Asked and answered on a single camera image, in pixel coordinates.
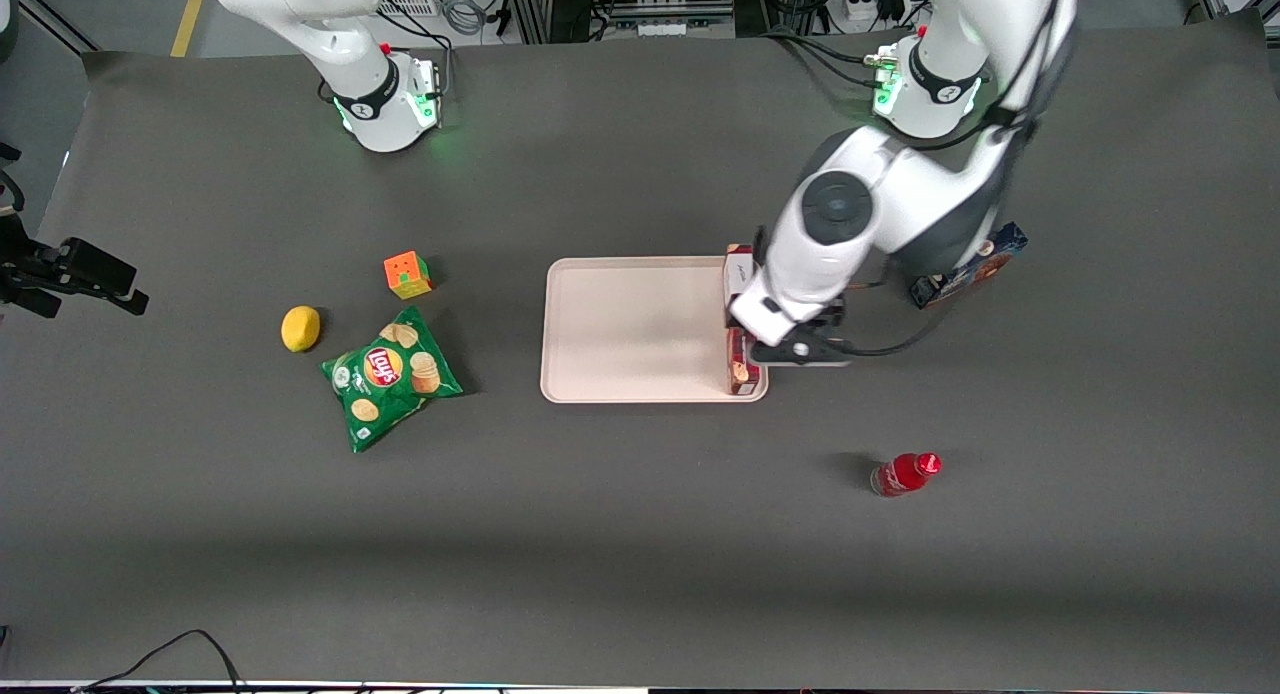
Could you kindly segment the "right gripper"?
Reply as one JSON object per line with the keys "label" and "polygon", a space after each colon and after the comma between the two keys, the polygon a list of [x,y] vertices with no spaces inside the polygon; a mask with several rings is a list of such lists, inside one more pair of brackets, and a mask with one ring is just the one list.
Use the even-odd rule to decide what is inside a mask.
{"label": "right gripper", "polygon": [[61,306],[55,296],[61,278],[65,284],[96,292],[104,300],[133,316],[141,316],[150,297],[134,289],[136,268],[81,238],[67,238],[61,246],[46,246],[32,239],[18,213],[1,216],[1,302],[42,319],[54,319]]}

